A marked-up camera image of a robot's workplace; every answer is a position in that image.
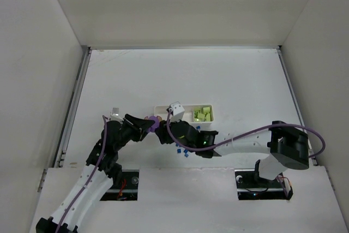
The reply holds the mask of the purple butterfly lego assembly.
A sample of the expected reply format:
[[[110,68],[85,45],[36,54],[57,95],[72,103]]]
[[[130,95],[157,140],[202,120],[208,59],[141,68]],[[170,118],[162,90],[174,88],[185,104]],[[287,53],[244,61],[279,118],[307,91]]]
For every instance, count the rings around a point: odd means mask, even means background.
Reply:
[[[146,116],[145,120],[151,120],[154,123],[152,126],[148,129],[148,133],[154,133],[160,126],[160,122],[163,120],[160,116]]]

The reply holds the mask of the lime green lego brick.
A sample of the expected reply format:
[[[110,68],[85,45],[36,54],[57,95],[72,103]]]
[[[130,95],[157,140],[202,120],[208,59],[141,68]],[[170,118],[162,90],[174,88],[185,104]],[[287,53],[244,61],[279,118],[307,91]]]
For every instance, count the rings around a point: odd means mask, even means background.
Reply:
[[[202,112],[200,108],[193,110],[193,116],[195,122],[204,122],[206,115]]]
[[[211,122],[213,119],[212,116],[212,107],[211,106],[204,106],[202,108],[202,113],[204,115],[204,121],[205,122]]]

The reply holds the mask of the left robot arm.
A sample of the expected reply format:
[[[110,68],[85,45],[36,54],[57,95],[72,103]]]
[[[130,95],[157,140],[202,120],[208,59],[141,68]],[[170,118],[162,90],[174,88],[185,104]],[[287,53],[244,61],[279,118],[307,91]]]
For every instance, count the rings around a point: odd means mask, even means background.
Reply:
[[[128,142],[142,141],[157,123],[126,114],[121,121],[107,120],[101,138],[90,152],[82,173],[60,206],[48,218],[40,218],[36,232],[80,232],[81,226],[102,196],[122,178],[118,151]]]

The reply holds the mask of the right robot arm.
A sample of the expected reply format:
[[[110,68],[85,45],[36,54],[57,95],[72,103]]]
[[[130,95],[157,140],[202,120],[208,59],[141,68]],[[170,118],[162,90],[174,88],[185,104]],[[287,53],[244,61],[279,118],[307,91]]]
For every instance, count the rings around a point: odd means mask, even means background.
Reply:
[[[266,157],[255,163],[255,174],[265,180],[274,180],[287,169],[309,168],[308,135],[282,121],[234,138],[216,130],[197,130],[186,121],[163,120],[154,133],[161,144],[176,143],[207,159],[235,153],[264,154]]]

